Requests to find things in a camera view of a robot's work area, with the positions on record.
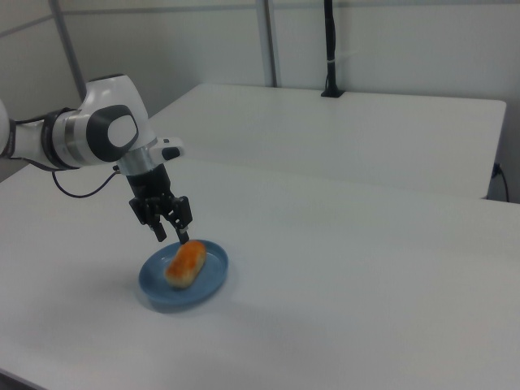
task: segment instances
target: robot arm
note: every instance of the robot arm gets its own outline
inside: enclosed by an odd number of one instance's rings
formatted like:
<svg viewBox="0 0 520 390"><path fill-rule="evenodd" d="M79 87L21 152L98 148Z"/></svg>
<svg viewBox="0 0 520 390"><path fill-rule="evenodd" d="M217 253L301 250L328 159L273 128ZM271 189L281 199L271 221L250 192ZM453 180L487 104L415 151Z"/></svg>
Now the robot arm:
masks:
<svg viewBox="0 0 520 390"><path fill-rule="evenodd" d="M164 162L184 154L179 138L157 138L136 87L125 75L91 80L77 109L15 122L0 101L0 157L21 158L46 171L116 162L134 193L130 206L159 241L170 222L181 244L192 221L187 197L175 197Z"/></svg>

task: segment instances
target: white table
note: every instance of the white table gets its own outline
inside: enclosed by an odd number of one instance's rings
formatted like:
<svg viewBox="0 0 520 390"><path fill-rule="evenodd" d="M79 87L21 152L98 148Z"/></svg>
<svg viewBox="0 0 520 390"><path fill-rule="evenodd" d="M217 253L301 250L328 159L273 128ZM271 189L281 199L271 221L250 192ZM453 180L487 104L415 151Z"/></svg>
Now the white table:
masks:
<svg viewBox="0 0 520 390"><path fill-rule="evenodd" d="M59 177L86 192L110 171ZM168 171L192 238L231 262L185 311L137 287L164 244L123 177L85 200L34 167L0 184L3 370L54 390L518 389L516 205L190 158Z"/></svg>
<svg viewBox="0 0 520 390"><path fill-rule="evenodd" d="M481 198L504 112L489 100L203 84L153 124L195 158Z"/></svg>

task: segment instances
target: blue plate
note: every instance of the blue plate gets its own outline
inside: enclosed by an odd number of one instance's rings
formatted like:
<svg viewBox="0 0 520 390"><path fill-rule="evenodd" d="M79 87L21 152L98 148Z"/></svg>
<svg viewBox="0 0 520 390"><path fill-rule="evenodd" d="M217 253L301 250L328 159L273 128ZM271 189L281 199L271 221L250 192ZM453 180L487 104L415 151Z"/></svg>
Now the blue plate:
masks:
<svg viewBox="0 0 520 390"><path fill-rule="evenodd" d="M228 255L214 242L198 240L206 246L206 261L188 288L173 288L164 278L164 270L177 253L180 243L155 252L141 268L139 286L151 301L171 306L191 305L217 291L228 274Z"/></svg>

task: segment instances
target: white wall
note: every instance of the white wall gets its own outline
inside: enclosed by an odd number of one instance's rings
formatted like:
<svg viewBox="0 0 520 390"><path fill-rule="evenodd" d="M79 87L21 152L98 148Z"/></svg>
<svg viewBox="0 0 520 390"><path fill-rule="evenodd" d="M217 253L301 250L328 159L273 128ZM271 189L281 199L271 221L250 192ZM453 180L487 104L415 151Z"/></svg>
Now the white wall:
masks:
<svg viewBox="0 0 520 390"><path fill-rule="evenodd" d="M127 74L150 115L203 82L269 84L259 4L255 0L61 1L84 78Z"/></svg>
<svg viewBox="0 0 520 390"><path fill-rule="evenodd" d="M0 99L13 119L80 103L45 0L0 0ZM23 166L0 160L0 181Z"/></svg>
<svg viewBox="0 0 520 390"><path fill-rule="evenodd" d="M497 161L512 200L520 202L520 4L452 2L465 5L342 3L334 10L338 83L350 91L506 101ZM275 0L274 16L279 84L323 89L323 2ZM503 196L502 183L493 180L490 197Z"/></svg>

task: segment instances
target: black pole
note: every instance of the black pole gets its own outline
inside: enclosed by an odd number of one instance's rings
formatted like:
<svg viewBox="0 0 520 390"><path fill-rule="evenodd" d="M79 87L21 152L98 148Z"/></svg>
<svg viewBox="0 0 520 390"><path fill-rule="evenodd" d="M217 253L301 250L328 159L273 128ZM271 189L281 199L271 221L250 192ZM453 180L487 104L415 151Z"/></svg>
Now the black pole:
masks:
<svg viewBox="0 0 520 390"><path fill-rule="evenodd" d="M327 82L322 96L325 98L338 98L344 91L340 91L336 85L336 26L334 25L334 13L332 0L324 0L325 8L325 38L327 41Z"/></svg>

